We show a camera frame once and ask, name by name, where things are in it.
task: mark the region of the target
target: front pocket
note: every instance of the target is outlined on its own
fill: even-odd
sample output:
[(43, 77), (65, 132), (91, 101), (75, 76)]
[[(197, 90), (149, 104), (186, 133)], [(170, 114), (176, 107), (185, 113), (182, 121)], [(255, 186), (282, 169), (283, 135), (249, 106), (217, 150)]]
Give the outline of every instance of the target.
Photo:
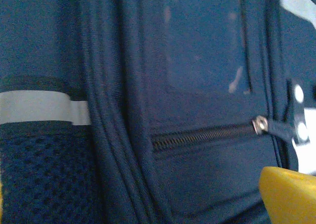
[(258, 189), (260, 172), (277, 166), (271, 136), (244, 137), (158, 152), (156, 170), (172, 211), (190, 216)]

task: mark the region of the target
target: backpack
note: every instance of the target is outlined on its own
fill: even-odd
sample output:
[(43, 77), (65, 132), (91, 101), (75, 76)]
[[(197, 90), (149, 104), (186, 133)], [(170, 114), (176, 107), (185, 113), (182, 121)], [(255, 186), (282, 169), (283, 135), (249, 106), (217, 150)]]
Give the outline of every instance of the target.
[(316, 171), (316, 0), (3, 0), (2, 223), (270, 223)]

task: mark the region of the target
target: zipper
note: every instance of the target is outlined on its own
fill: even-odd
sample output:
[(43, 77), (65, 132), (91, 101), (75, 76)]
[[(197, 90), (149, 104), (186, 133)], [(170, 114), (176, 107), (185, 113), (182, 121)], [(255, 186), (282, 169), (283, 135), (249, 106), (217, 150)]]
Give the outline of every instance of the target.
[(154, 135), (152, 142), (154, 151), (157, 152), (205, 142), (258, 136), (263, 133), (275, 135), (286, 142), (291, 142), (295, 136), (293, 128), (289, 125), (266, 119), (263, 116), (258, 116), (252, 120), (251, 123), (238, 126), (206, 128), (172, 134)]

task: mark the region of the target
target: white dot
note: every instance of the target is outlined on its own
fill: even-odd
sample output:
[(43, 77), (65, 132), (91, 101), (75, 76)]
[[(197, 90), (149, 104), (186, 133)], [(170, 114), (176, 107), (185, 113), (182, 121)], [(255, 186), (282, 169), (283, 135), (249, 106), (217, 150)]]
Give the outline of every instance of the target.
[(298, 136), (303, 140), (306, 141), (308, 139), (308, 130), (304, 123), (299, 123), (297, 128)]
[(298, 103), (302, 103), (304, 101), (304, 93), (300, 85), (296, 85), (294, 89), (295, 99)]

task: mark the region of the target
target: zipper teeth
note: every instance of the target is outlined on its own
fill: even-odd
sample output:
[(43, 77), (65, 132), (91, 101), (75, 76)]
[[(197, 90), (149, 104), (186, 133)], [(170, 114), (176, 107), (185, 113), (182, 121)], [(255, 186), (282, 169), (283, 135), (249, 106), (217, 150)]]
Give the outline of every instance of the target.
[(251, 124), (221, 129), (205, 129), (176, 134), (157, 135), (153, 137), (155, 151), (170, 150), (193, 143), (203, 143), (228, 138), (255, 135)]

